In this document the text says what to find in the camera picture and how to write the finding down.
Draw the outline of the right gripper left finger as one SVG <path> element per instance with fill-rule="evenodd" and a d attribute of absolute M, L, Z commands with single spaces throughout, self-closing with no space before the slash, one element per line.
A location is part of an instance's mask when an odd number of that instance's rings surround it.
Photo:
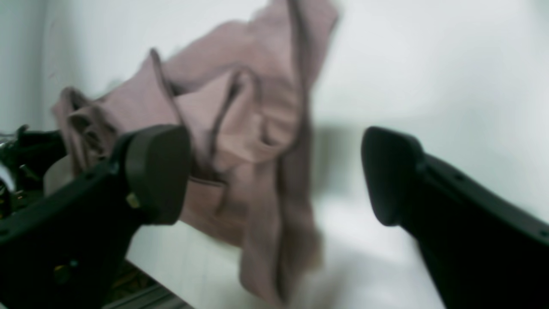
<path fill-rule="evenodd" d="M 107 160 L 1 220 L 1 303 L 100 309 L 143 225 L 172 225 L 190 173 L 182 125 L 127 133 Z"/>

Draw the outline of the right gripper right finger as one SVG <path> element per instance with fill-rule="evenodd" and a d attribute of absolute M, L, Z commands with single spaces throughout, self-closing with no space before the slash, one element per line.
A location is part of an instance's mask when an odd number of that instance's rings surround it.
<path fill-rule="evenodd" d="M 369 127 L 361 143 L 373 213 L 418 244 L 447 309 L 546 309 L 548 224 L 424 152 L 418 139 Z"/>

